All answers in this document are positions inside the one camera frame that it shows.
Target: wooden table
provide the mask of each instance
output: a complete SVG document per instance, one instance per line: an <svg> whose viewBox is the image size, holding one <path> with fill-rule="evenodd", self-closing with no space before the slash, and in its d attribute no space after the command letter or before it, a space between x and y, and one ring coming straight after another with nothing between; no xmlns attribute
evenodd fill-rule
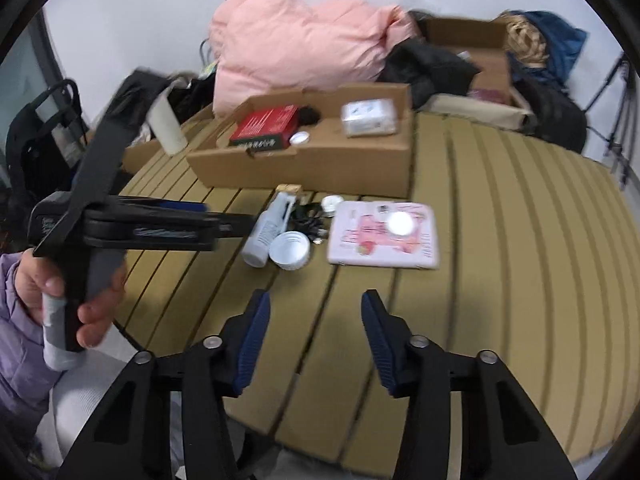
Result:
<svg viewBox="0 0 640 480"><path fill-rule="evenodd" d="M214 126L185 124L199 131L188 150ZM218 333L254 288L269 289L254 382L226 402L228 414L291 449L390 476L407 403L386 394L372 366L360 295L376 288L412 332L449 351L495 349L572 460L612 442L640 398L640 237L606 168L519 134L420 114L413 176L411 200L436 213L439 270L331 266L325 244L295 272L252 269L236 239L212 253L129 251L118 320L143 346L172 354ZM184 152L158 153L123 192L249 214L271 193L207 189ZM453 401L452 474L461 438Z"/></svg>

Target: gray tape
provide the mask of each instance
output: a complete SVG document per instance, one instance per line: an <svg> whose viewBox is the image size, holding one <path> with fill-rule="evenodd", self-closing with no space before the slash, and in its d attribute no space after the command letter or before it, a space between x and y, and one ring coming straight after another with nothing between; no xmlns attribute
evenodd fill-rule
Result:
<svg viewBox="0 0 640 480"><path fill-rule="evenodd" d="M42 295L44 339L50 345L64 349L65 343L65 298Z"/></svg>
<svg viewBox="0 0 640 480"><path fill-rule="evenodd" d="M95 249L89 263L89 276L86 282L86 300L91 301L105 288L111 286L113 273L125 258L127 251L120 249Z"/></svg>
<svg viewBox="0 0 640 480"><path fill-rule="evenodd" d="M122 265L125 254L126 251L114 249L92 252L87 276L87 301L111 286L113 273ZM65 307L65 298L42 295L44 359L49 368L59 372L77 367L84 359L84 352L66 350Z"/></svg>

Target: red box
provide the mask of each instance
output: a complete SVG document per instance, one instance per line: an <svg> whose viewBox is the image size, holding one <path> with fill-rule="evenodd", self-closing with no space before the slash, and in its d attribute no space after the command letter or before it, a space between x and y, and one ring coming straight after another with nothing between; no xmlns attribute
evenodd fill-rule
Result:
<svg viewBox="0 0 640 480"><path fill-rule="evenodd" d="M230 146L244 146L256 152L284 150L298 130L298 107L265 108L244 118L229 139Z"/></svg>

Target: small white container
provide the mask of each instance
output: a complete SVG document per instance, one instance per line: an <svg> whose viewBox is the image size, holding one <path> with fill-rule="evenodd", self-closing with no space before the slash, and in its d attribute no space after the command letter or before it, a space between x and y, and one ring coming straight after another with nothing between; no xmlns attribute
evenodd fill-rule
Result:
<svg viewBox="0 0 640 480"><path fill-rule="evenodd" d="M347 137L391 135L398 131L396 108L391 99L347 103L342 107L341 119Z"/></svg>
<svg viewBox="0 0 640 480"><path fill-rule="evenodd" d="M254 230L242 248L242 259L252 267L264 267L269 259L269 246L287 228L296 197L280 192L269 207L258 216Z"/></svg>
<svg viewBox="0 0 640 480"><path fill-rule="evenodd" d="M324 212L324 216L326 216L327 218L333 218L335 215L335 210L338 209L338 206L342 202L344 202L344 199L340 195L325 196L320 201L320 205L322 206L322 211Z"/></svg>
<svg viewBox="0 0 640 480"><path fill-rule="evenodd" d="M309 132L298 132L291 136L289 144L293 144L294 146L297 144L306 144L309 142L309 137Z"/></svg>
<svg viewBox="0 0 640 480"><path fill-rule="evenodd" d="M269 257L284 270L301 269L309 261L310 254L309 238L297 231L281 234L269 246Z"/></svg>

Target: pink book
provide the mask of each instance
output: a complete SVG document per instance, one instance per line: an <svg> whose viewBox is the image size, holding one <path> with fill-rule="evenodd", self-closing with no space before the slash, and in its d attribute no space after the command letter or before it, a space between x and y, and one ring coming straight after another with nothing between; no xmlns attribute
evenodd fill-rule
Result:
<svg viewBox="0 0 640 480"><path fill-rule="evenodd" d="M405 236L392 234L390 216L403 211L413 219ZM331 264L436 269L438 237L433 210L412 202L343 202L335 212L327 258Z"/></svg>

